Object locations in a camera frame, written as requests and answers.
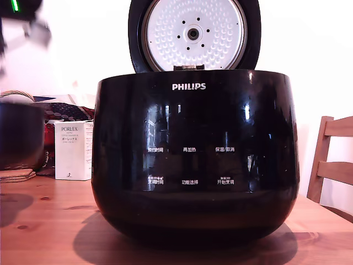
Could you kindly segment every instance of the rice cooker lid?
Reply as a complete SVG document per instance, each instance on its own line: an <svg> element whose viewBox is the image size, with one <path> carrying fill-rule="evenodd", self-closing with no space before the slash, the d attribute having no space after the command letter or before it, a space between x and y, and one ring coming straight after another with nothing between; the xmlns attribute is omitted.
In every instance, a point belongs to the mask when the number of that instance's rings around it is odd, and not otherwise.
<svg viewBox="0 0 353 265"><path fill-rule="evenodd" d="M129 40L137 72L255 69L261 35L257 0L144 0L148 8L140 16L136 2L141 6L141 0L131 3ZM131 45L137 17L135 35L143 60L137 60Z"/></svg>

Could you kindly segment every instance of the wooden chair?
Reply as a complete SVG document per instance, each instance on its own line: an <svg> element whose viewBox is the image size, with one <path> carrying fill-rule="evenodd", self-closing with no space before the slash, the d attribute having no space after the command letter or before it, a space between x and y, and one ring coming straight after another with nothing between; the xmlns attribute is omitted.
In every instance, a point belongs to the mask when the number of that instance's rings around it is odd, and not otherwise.
<svg viewBox="0 0 353 265"><path fill-rule="evenodd" d="M340 120L334 120L333 117L323 116L321 119L307 194L307 198L316 203L320 203L324 178L353 185L353 163L327 162L327 155L332 136L353 137L353 116ZM344 219L353 222L353 216L350 214L332 207L324 207L340 215Z"/></svg>

